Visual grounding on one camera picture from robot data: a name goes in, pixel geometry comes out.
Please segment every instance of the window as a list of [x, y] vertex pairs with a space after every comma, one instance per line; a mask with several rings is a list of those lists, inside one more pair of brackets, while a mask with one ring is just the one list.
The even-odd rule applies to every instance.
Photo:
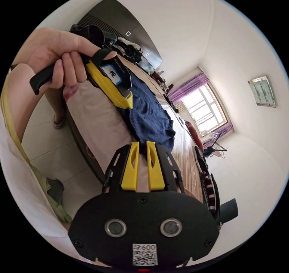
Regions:
[[225, 114], [210, 87], [205, 84], [182, 99], [201, 134], [227, 123]]

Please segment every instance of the floor tile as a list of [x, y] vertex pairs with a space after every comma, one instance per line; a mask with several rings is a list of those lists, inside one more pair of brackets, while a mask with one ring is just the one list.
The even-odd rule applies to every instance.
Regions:
[[52, 122], [27, 127], [22, 147], [30, 160], [72, 143], [67, 129], [55, 129]]
[[68, 144], [31, 161], [46, 177], [66, 182], [83, 172], [88, 165], [76, 143]]
[[68, 135], [69, 135], [71, 141], [72, 141], [72, 142], [75, 142], [75, 139], [74, 139], [74, 137], [73, 137], [73, 135], [72, 135], [72, 132], [71, 132], [71, 130], [70, 130], [70, 128], [69, 128], [68, 125], [66, 126], [66, 129], [67, 129], [67, 132], [68, 132]]
[[77, 210], [101, 193], [102, 185], [90, 168], [64, 183], [63, 207], [74, 218]]
[[54, 116], [54, 111], [52, 107], [49, 105], [46, 98], [43, 96], [36, 108], [34, 109], [30, 120], [28, 122], [27, 128], [32, 126], [41, 125], [44, 123], [52, 123]]

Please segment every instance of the white label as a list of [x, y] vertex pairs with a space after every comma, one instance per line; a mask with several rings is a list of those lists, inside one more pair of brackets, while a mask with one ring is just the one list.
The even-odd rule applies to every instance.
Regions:
[[156, 244], [132, 244], [132, 264], [135, 266], [157, 265]]
[[101, 67], [109, 79], [115, 84], [118, 85], [121, 83], [121, 77], [114, 67], [110, 64]]

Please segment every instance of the qr code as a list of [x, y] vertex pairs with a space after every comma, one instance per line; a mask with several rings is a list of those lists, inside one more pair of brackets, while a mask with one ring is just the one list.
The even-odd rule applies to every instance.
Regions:
[[155, 266], [157, 265], [157, 245], [156, 244], [133, 244], [132, 263], [135, 266]]

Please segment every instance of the finger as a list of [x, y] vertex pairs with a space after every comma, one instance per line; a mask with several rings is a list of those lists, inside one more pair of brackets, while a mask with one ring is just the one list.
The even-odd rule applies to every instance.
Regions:
[[[76, 49], [76, 51], [92, 57], [100, 49], [98, 46], [91, 43], [88, 39], [86, 39], [82, 36], [76, 35], [76, 34], [74, 34], [74, 35], [77, 37], [77, 49]], [[104, 59], [111, 59], [111, 58], [115, 57], [116, 55], [117, 55], [117, 52], [112, 51]]]
[[64, 70], [62, 60], [58, 59], [54, 65], [51, 88], [61, 88], [63, 86]]
[[62, 63], [64, 68], [64, 84], [74, 86], [77, 81], [70, 53], [66, 52], [62, 55]]
[[87, 79], [87, 76], [86, 76], [85, 67], [80, 57], [80, 54], [77, 51], [72, 51], [70, 53], [70, 56], [74, 65], [74, 71], [75, 71], [77, 82], [79, 83], [85, 82]]
[[[89, 57], [92, 57], [100, 48], [88, 39], [67, 31], [58, 31], [59, 41], [57, 45], [51, 44], [51, 49], [57, 54], [62, 55], [64, 52], [78, 51]], [[105, 59], [113, 58], [117, 55], [115, 51], [111, 52]]]

